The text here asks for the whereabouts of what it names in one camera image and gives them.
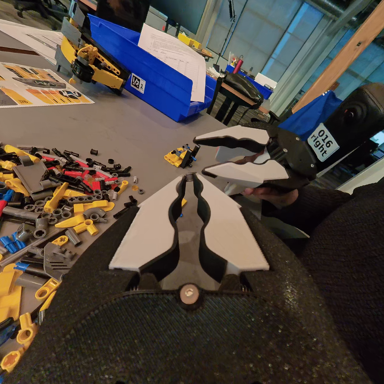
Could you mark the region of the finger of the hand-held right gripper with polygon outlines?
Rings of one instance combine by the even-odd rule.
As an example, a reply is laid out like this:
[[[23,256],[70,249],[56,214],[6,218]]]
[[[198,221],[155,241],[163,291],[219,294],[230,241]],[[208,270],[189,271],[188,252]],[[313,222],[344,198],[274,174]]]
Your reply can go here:
[[[196,136],[193,142],[210,147],[241,148],[250,152],[261,152],[270,140],[266,130],[233,126]]]
[[[202,174],[234,184],[263,184],[290,177],[287,170],[275,160],[267,160],[262,164],[225,162],[204,168]]]

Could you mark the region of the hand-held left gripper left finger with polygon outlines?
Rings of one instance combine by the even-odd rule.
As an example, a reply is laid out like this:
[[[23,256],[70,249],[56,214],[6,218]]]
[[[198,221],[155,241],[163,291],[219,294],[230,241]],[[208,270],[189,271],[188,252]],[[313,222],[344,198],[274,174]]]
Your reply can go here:
[[[158,281],[175,270],[180,257],[176,221],[182,213],[185,187],[186,176],[179,176],[139,205],[110,270],[151,273]]]

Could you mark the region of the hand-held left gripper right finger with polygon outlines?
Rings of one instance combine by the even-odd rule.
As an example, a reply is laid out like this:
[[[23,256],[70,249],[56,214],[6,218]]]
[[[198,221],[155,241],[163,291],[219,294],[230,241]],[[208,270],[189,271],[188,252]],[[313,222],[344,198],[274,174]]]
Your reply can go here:
[[[226,275],[268,271],[270,266],[248,226],[241,206],[200,174],[193,174],[200,231],[199,262],[216,282]]]

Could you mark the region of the pile of toy building parts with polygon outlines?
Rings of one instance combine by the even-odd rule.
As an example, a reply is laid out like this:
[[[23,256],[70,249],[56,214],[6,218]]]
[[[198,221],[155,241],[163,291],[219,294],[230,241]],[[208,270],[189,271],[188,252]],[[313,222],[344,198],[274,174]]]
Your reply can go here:
[[[108,223],[132,167],[56,148],[1,144],[1,383],[32,344],[83,243]]]

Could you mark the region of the person's right forearm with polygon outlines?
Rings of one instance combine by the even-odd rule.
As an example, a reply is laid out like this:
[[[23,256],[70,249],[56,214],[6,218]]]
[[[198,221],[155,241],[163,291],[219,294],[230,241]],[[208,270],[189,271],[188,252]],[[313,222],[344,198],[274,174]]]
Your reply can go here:
[[[383,179],[355,188],[352,194],[308,185],[292,204],[277,208],[262,205],[262,215],[279,219],[307,235],[324,224],[329,229],[378,230],[383,232]]]

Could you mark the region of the brown wooden desk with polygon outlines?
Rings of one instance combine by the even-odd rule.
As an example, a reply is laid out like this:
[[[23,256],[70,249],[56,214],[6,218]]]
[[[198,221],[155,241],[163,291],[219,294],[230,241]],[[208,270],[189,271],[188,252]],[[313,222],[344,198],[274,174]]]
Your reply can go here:
[[[265,105],[258,106],[251,99],[220,81],[217,81],[213,100],[206,112],[225,126],[237,125],[240,122],[273,121]]]

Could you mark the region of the black bag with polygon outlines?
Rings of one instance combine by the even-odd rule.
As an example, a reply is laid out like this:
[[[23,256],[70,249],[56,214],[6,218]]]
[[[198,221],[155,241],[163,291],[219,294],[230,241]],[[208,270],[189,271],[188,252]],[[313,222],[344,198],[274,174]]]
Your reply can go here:
[[[223,83],[227,84],[240,94],[254,102],[252,109],[258,109],[264,101],[264,97],[258,88],[240,73],[228,73],[223,77]]]

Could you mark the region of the blue plastic bin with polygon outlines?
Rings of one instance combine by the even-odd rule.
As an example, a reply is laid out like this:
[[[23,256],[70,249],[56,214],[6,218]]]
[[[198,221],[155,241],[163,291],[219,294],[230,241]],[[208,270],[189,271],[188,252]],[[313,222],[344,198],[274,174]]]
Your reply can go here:
[[[247,73],[245,73],[242,70],[239,70],[238,74],[246,78],[248,81],[250,81],[250,83],[252,83],[253,86],[255,86],[258,89],[258,91],[263,95],[264,99],[269,99],[269,97],[272,95],[273,93],[272,88],[270,89],[264,85],[257,83],[254,78],[249,77]]]
[[[119,64],[131,71],[125,89],[180,122],[207,109],[216,80],[206,75],[204,102],[192,102],[193,82],[138,46],[140,33],[89,15],[91,36]]]

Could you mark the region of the small yellow toy subassembly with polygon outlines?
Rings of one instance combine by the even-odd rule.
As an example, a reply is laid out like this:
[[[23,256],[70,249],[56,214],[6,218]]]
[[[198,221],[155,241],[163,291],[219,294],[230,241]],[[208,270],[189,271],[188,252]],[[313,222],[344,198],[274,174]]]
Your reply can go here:
[[[186,167],[192,167],[199,149],[199,145],[195,145],[192,149],[188,144],[185,144],[167,153],[164,159],[177,168],[185,169]]]

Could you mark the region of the white paper form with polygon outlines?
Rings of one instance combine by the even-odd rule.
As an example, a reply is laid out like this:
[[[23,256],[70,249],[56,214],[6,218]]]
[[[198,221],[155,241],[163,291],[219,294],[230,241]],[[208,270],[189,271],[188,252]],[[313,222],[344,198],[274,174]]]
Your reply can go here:
[[[191,101],[204,102],[206,64],[201,55],[177,38],[147,24],[142,26],[138,46],[191,79]]]

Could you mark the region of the yellow boxes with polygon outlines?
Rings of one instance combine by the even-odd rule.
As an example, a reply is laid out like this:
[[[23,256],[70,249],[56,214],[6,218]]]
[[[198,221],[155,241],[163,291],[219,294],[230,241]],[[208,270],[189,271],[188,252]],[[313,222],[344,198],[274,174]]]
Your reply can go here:
[[[180,40],[181,42],[183,42],[185,45],[189,46],[189,47],[194,47],[198,50],[201,49],[202,47],[202,44],[199,43],[198,41],[196,41],[195,39],[193,38],[190,38],[189,36],[185,35],[185,33],[179,33],[178,34],[178,40]]]

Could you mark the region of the partly built yellow toy model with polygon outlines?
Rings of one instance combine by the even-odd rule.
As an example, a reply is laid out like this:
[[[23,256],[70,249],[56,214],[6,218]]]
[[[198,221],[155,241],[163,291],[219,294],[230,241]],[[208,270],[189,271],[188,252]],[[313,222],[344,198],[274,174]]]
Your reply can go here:
[[[71,85],[100,83],[121,94],[131,72],[91,37],[89,11],[94,12],[88,4],[71,1],[68,16],[62,22],[62,41],[55,53],[56,71],[65,70]]]

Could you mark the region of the yellow grey sticker sheet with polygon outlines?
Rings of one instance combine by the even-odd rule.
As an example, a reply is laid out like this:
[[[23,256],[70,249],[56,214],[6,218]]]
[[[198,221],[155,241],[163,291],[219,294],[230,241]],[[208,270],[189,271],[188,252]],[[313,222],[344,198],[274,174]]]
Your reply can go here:
[[[0,63],[0,108],[93,104],[57,73],[15,63]]]

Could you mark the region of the printed sheets in plastic sleeve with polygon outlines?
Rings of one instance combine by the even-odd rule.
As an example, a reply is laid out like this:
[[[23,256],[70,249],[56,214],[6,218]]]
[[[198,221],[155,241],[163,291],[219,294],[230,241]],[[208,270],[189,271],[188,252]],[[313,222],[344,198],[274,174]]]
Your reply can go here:
[[[27,45],[51,64],[56,65],[56,49],[57,46],[61,45],[63,39],[63,34],[60,31],[41,30],[6,20],[0,21],[0,30]]]

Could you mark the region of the wooden post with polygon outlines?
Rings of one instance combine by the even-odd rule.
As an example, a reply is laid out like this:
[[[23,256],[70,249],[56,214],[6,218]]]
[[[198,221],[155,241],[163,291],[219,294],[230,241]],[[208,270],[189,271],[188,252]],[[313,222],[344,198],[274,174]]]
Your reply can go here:
[[[354,60],[379,35],[384,28],[384,1],[382,0],[364,23],[325,68],[310,89],[292,108],[296,113],[318,96],[329,91],[338,78],[348,69]]]

